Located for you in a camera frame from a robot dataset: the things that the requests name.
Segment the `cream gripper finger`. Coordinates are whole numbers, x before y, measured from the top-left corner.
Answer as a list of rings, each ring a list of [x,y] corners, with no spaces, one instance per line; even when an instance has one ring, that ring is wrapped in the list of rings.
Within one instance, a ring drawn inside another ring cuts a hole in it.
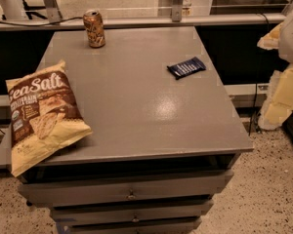
[[[267,99],[260,110],[258,125],[264,130],[280,127],[293,111],[293,64],[272,74]]]
[[[257,46],[264,50],[277,50],[279,47],[280,29],[282,23],[274,27],[269,33],[261,37]]]

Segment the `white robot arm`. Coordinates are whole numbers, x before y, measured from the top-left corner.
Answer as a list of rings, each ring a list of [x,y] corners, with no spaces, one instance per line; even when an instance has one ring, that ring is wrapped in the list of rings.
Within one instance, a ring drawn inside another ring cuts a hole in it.
[[[274,130],[293,111],[293,11],[284,22],[261,37],[257,46],[264,50],[278,50],[279,57],[289,63],[284,71],[273,72],[267,98],[260,110],[259,127]]]

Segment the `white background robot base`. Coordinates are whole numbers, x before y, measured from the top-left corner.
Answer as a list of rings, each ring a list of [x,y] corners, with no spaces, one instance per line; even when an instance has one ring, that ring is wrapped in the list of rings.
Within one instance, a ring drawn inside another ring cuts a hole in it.
[[[26,13],[22,0],[0,0],[0,7],[7,20],[25,20]]]

